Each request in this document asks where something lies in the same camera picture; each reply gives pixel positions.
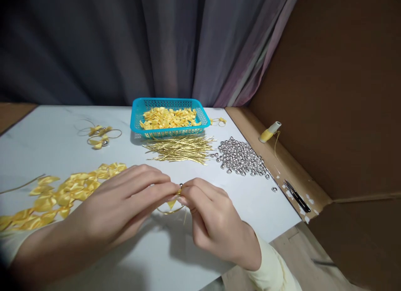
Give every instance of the wooden floor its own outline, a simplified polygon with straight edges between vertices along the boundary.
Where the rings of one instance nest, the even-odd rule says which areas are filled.
[[[365,291],[350,284],[336,267],[317,266],[316,259],[330,257],[305,223],[299,223],[270,243],[284,258],[303,291]],[[222,276],[226,291],[253,291],[245,272],[238,266]]]

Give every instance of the pile of yellow bows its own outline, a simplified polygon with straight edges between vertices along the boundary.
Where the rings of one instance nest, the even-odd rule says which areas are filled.
[[[144,112],[143,117],[145,122],[139,122],[143,130],[199,126],[202,124],[196,122],[196,110],[190,108],[174,111],[173,109],[156,107]]]
[[[124,171],[127,166],[124,163],[103,163],[100,167],[89,173],[72,174],[54,191],[50,184],[60,178],[47,176],[38,179],[38,186],[29,195],[39,196],[33,203],[33,207],[22,210],[13,216],[0,217],[0,231],[8,230],[33,230],[43,227],[54,221],[59,213],[65,219],[75,200],[84,201],[99,186],[98,179],[109,179]]]

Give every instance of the fingernail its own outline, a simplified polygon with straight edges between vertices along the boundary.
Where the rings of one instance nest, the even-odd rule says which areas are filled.
[[[166,202],[174,201],[174,200],[176,200],[178,197],[179,197],[179,195],[174,195],[174,196],[172,196],[172,197],[169,197],[169,198],[166,199]]]
[[[188,206],[188,205],[189,205],[187,199],[185,199],[184,197],[179,197],[179,198],[177,199],[177,201],[178,201],[179,203],[181,203],[182,205],[185,205],[185,206]]]

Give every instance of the pile of gold wires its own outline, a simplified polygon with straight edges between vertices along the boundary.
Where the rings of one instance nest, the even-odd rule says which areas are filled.
[[[148,160],[158,161],[194,161],[206,166],[207,151],[213,151],[211,145],[214,142],[212,137],[206,138],[198,135],[183,135],[175,138],[157,139],[153,138],[148,144],[143,145],[149,152],[156,152],[158,157]]]

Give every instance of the pile of silver beads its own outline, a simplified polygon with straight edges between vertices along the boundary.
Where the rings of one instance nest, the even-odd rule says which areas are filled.
[[[250,173],[251,176],[266,175],[267,168],[264,165],[263,158],[256,155],[252,147],[245,142],[235,140],[232,136],[229,140],[220,142],[218,153],[211,154],[211,157],[216,157],[217,162],[221,162],[221,168],[227,169],[227,173],[235,172],[239,175],[246,176]]]

